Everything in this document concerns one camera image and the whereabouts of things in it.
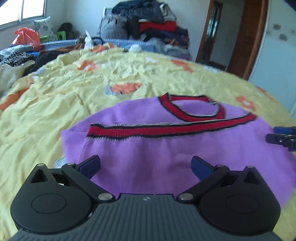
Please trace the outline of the purple sweater red collar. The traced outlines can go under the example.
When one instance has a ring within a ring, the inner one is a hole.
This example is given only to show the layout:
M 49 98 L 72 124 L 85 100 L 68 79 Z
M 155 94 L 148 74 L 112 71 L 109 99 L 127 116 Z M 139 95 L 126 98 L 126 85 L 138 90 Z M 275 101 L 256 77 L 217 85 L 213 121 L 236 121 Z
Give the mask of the purple sweater red collar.
M 166 93 L 103 109 L 61 137 L 68 162 L 99 156 L 101 168 L 92 181 L 113 195 L 178 195 L 199 182 L 191 171 L 198 156 L 231 170 L 254 166 L 284 205 L 295 188 L 295 157 L 265 141 L 271 131 L 244 109 Z

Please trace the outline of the pile of folded clothes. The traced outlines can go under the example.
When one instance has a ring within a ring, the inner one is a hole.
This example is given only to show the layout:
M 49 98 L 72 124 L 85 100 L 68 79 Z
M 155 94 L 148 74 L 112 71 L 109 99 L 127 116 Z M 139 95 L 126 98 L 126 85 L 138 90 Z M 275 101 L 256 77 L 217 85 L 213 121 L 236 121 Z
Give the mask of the pile of folded clothes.
M 177 25 L 167 3 L 122 1 L 111 14 L 121 20 L 128 38 L 151 42 L 159 53 L 191 61 L 188 30 Z

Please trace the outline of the yellow floral bed quilt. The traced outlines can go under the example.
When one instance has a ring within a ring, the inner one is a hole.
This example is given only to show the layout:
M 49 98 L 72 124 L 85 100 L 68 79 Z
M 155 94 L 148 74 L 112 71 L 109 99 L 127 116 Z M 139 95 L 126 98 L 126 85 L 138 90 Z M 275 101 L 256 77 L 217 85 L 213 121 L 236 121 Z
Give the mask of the yellow floral bed quilt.
M 164 93 L 206 95 L 263 118 L 295 120 L 272 95 L 235 75 L 153 52 L 74 50 L 13 84 L 21 97 L 1 112 L 1 240 L 17 231 L 10 206 L 37 163 L 64 156 L 60 132 L 119 102 Z

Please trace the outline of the white quilted jacket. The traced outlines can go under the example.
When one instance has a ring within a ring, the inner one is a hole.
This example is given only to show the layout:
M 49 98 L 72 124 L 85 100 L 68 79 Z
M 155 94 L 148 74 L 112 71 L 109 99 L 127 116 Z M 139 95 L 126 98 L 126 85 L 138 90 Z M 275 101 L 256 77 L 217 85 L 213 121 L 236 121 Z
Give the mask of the white quilted jacket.
M 0 93 L 1 96 L 6 93 L 13 85 L 13 83 L 22 77 L 23 73 L 30 66 L 34 65 L 34 60 L 29 60 L 19 66 L 12 67 L 8 64 L 1 64 L 0 70 Z

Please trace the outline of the leopard print garment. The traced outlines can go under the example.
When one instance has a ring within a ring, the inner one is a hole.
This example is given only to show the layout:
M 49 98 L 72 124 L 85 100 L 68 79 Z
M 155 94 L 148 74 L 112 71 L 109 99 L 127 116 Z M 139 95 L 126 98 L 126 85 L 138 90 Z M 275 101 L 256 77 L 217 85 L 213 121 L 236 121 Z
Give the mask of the leopard print garment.
M 34 60 L 34 56 L 29 52 L 34 51 L 29 45 L 14 45 L 1 50 L 1 65 L 19 66 L 29 60 Z

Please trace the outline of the white fluffy ball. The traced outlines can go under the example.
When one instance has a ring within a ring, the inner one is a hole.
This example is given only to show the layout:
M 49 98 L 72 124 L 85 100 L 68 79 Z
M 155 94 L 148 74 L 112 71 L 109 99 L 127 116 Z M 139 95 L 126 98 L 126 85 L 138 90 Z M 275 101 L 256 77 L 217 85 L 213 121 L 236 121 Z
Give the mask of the white fluffy ball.
M 138 44 L 133 44 L 133 45 L 130 46 L 130 48 L 128 49 L 128 51 L 130 53 L 140 53 L 142 51 L 142 48 Z

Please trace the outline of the green plastic stool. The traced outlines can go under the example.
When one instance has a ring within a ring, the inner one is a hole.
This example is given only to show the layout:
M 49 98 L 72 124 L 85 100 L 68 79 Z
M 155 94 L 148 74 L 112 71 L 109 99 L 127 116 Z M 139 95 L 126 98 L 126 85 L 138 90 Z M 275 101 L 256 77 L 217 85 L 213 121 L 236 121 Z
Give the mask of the green plastic stool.
M 66 40 L 66 32 L 65 31 L 57 32 L 57 41 L 62 41 L 62 40 Z M 50 36 L 40 37 L 41 43 L 46 43 L 46 42 L 50 42 L 50 41 L 51 41 Z

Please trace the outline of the orange plastic bag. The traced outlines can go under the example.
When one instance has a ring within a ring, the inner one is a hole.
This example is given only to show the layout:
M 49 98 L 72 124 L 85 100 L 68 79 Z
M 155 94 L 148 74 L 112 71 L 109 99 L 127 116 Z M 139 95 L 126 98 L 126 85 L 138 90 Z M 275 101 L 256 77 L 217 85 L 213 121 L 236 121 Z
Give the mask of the orange plastic bag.
M 38 32 L 31 28 L 20 28 L 14 32 L 16 38 L 11 43 L 12 45 L 28 45 L 33 47 L 35 51 L 40 51 L 42 45 Z

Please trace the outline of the floral white pillow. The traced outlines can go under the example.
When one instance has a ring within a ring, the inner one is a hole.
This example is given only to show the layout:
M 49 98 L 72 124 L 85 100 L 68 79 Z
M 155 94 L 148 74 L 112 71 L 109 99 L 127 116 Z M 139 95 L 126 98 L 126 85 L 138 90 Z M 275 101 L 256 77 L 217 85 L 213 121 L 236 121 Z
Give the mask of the floral white pillow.
M 38 32 L 39 37 L 47 37 L 49 42 L 54 42 L 58 40 L 50 16 L 44 19 L 34 20 L 34 27 L 35 31 Z

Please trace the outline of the checkered black white bag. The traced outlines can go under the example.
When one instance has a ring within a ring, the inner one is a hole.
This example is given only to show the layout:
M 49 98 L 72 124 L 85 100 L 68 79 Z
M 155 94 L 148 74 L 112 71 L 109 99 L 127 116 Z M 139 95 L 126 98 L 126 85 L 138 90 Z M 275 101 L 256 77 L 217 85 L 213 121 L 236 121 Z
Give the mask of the checkered black white bag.
M 119 14 L 104 15 L 96 35 L 101 39 L 127 39 L 127 19 Z

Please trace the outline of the wooden door frame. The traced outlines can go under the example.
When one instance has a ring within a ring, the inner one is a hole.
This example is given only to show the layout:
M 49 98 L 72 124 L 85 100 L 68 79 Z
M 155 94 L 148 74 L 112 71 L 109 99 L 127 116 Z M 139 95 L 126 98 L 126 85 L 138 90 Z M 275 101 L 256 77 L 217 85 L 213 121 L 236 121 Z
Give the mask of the wooden door frame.
M 263 38 L 268 1 L 210 1 L 196 62 L 248 80 Z

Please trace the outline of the window with grey frame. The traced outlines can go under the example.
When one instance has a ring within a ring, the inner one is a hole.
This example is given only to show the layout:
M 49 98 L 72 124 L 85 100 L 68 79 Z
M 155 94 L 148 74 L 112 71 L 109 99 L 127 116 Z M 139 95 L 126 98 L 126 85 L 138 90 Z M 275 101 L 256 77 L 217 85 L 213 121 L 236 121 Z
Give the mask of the window with grey frame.
M 46 4 L 46 0 L 1 1 L 1 29 L 44 17 L 46 15 Z

